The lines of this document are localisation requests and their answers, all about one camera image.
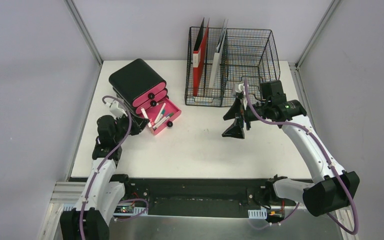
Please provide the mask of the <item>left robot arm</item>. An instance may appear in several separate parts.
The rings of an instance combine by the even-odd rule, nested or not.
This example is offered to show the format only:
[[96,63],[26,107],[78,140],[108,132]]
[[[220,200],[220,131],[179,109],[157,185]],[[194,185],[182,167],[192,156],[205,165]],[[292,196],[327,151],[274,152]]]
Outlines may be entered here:
[[64,240],[109,239],[109,225],[118,203],[129,201],[133,195],[129,185],[111,180],[121,159],[121,144],[129,135],[141,133],[149,122],[135,114],[104,115],[96,121],[91,172],[73,208],[60,216]]

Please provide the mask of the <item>grey notebook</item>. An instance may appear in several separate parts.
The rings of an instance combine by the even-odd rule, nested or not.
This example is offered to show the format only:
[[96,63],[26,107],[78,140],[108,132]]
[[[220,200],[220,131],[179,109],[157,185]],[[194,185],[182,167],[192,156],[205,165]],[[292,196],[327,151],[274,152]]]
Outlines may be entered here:
[[223,25],[222,25],[221,32],[219,35],[219,39],[218,39],[218,42],[217,42],[217,45],[216,45],[216,48],[214,51],[211,75],[210,75],[209,85],[208,85],[210,88],[215,87],[215,82],[217,79],[217,75],[219,73],[220,64],[221,64],[221,60],[222,60],[222,56],[223,56],[223,48],[224,48],[224,43],[225,43],[225,39],[226,39],[226,31],[227,31],[228,22],[229,22],[229,20],[225,18],[223,21]]

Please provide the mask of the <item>red notebook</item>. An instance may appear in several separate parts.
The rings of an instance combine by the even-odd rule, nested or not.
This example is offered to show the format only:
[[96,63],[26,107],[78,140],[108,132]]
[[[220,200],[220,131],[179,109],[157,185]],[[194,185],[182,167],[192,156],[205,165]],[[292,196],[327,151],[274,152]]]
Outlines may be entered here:
[[195,40],[192,63],[193,63],[193,96],[197,97],[201,84],[201,78],[205,65],[205,57],[207,50],[208,26],[205,25],[205,18],[202,19],[199,31]]

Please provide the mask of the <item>teal white pen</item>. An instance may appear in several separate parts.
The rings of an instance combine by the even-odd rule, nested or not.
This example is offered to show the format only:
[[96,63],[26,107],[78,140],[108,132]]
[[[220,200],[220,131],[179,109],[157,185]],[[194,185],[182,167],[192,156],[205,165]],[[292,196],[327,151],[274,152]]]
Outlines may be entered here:
[[162,125],[165,121],[167,121],[173,115],[174,113],[169,113],[168,115],[164,116],[155,126],[158,128],[160,125]]

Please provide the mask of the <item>black pink drawer unit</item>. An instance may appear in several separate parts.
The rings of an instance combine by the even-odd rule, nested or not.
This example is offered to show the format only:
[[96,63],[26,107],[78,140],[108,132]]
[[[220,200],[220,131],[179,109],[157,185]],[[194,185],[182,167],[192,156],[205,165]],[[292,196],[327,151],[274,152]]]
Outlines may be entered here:
[[[141,58],[112,73],[108,81],[132,115],[144,118],[141,108],[145,109],[151,120],[150,132],[155,136],[171,128],[173,121],[182,113],[168,96],[167,82]],[[162,118],[170,113],[174,115],[154,131],[154,121],[163,103],[166,106]]]

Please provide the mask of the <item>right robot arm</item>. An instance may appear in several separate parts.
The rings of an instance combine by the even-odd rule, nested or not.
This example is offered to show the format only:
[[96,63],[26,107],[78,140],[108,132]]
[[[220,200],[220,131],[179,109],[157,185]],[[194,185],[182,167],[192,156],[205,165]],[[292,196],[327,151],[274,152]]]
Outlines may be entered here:
[[302,104],[298,100],[287,100],[281,81],[263,82],[260,87],[262,101],[255,104],[251,103],[247,82],[233,87],[235,100],[223,119],[234,122],[222,136],[244,139],[244,130],[249,130],[253,121],[276,125],[290,138],[312,179],[306,183],[275,176],[268,181],[264,200],[270,205],[283,199],[303,203],[315,217],[345,207],[351,207],[355,215],[354,196],[360,184],[357,173],[345,170],[326,149]]

